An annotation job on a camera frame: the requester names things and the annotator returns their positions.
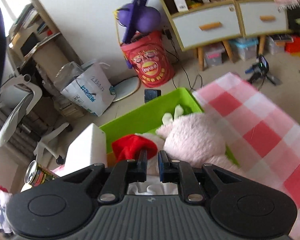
checkered tablecloth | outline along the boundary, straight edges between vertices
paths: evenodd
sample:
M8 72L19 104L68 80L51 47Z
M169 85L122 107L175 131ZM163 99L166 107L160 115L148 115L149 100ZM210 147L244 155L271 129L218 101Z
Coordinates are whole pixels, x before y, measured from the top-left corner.
M247 176L289 195L298 207L290 233L300 236L300 125L235 74L193 93Z

wooden drawer handle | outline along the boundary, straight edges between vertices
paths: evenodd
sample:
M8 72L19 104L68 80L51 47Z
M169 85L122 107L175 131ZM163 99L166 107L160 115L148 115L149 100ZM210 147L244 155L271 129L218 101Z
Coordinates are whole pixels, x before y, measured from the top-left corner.
M260 20L263 22L273 22L276 20L276 17L273 15L264 15L260 16Z
M221 22L215 22L215 23L209 23L209 24L201 25L201 26L199 26L199 28L202 31L208 31L208 30L211 30L211 29L220 28L221 26L222 26Z

red bucket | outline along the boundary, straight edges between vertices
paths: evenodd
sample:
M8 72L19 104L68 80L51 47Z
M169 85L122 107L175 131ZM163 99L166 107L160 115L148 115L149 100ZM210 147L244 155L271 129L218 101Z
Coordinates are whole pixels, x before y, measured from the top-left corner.
M133 43L123 44L121 49L146 87L161 86L175 74L164 52L159 31Z

white drawer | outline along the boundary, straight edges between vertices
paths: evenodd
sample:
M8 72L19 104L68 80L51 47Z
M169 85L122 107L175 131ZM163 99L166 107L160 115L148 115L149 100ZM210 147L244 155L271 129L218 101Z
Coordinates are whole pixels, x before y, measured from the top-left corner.
M247 36L254 33L284 32L288 29L285 11L279 12L274 2L241 3L240 8ZM273 20L262 21L260 17L273 17Z
M238 17L233 4L222 5L173 18L183 47L240 35ZM200 26L220 23L217 28L201 30Z

blue lid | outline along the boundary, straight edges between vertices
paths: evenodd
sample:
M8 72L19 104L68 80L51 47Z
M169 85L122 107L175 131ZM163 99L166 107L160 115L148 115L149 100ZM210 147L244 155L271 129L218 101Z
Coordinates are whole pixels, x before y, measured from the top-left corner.
M229 41L231 44L235 45L236 47L238 48L241 48L241 49L245 49L247 47L251 47L251 46L255 46L255 45L258 45L259 44L259 40L257 38L253 39L253 40L249 40L245 43L240 43L236 40L231 40Z

